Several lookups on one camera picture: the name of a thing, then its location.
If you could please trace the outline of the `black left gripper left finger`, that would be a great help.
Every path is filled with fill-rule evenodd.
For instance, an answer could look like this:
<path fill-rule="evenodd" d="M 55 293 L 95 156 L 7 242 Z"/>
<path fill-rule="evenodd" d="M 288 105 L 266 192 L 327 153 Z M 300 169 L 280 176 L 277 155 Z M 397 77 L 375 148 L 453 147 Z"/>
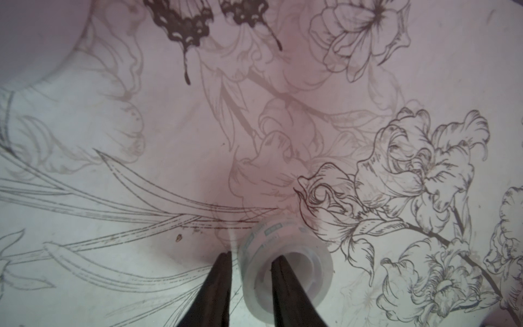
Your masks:
<path fill-rule="evenodd" d="M 194 302 L 178 326 L 229 326 L 231 291 L 232 252 L 226 252 L 215 260 Z"/>

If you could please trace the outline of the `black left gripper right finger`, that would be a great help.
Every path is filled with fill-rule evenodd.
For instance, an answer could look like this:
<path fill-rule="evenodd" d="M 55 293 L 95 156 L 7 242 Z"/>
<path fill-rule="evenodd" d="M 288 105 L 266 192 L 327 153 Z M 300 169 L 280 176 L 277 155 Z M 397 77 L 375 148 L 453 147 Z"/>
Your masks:
<path fill-rule="evenodd" d="M 272 262 L 271 278 L 276 327 L 327 327 L 285 256 Z"/>

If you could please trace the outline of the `clear white tape roll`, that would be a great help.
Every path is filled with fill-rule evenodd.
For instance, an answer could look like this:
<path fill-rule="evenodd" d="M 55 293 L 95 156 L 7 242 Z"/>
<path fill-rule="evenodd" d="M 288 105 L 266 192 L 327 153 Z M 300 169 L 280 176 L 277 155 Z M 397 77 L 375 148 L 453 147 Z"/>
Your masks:
<path fill-rule="evenodd" d="M 242 292 L 249 312 L 275 324 L 284 307 L 314 313 L 334 275 L 327 246 L 296 218 L 279 215 L 256 223 L 238 248 Z"/>

